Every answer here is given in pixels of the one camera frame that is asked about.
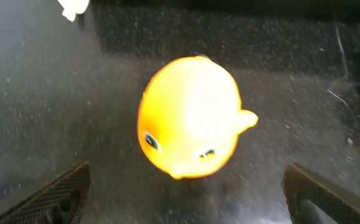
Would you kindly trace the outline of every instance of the dark speckled surface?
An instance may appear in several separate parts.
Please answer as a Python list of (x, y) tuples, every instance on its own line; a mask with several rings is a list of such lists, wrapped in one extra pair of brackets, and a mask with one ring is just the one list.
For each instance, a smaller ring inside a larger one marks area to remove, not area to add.
[[(84, 160), (83, 223), (290, 223), (291, 162), (360, 195), (360, 24), (109, 4), (71, 23), (61, 11), (0, 0), (0, 198)], [(233, 75), (260, 121), (220, 171), (173, 180), (143, 155), (137, 108), (154, 72), (195, 54)]]

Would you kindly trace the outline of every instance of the yellow toy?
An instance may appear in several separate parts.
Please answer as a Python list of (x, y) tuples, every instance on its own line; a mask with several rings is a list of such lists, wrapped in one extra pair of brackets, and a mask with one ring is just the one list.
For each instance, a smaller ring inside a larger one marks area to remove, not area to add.
[(175, 179), (203, 177), (231, 157), (258, 117), (241, 109), (233, 77), (206, 57), (166, 65), (142, 97), (138, 140), (148, 159)]

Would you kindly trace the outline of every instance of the orange object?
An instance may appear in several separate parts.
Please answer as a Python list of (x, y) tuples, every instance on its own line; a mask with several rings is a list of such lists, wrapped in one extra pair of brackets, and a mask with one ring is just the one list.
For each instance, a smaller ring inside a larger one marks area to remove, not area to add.
[(258, 117), (241, 109), (233, 77), (210, 59), (171, 62), (152, 77), (138, 113), (148, 159), (175, 179), (203, 177), (231, 157), (238, 136)]

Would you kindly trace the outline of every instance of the toy head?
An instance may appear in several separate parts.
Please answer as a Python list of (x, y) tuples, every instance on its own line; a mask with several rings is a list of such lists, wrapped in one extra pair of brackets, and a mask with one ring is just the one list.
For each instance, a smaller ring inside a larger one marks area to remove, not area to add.
[(212, 174), (231, 157), (238, 136), (258, 117), (241, 109), (238, 87), (204, 57), (175, 60), (151, 79), (138, 114), (148, 159), (175, 179)]

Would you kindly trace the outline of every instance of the yellow rubber duck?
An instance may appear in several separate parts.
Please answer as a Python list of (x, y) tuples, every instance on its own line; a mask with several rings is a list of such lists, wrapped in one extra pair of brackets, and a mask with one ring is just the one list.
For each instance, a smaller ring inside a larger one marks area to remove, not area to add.
[(233, 154), (258, 117), (241, 109), (233, 77), (202, 56), (174, 60), (142, 97), (138, 140), (148, 159), (174, 179), (210, 175)]

